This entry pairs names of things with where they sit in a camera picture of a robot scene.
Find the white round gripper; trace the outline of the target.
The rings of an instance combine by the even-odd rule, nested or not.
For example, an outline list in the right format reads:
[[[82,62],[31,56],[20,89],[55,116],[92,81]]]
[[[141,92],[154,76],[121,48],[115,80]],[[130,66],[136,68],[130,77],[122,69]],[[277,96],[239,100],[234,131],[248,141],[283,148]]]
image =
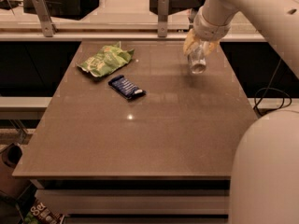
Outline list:
[[[231,28],[232,10],[226,7],[200,7],[183,44],[183,53],[188,56],[202,40],[203,52],[208,56],[219,44],[217,40],[227,35]]]

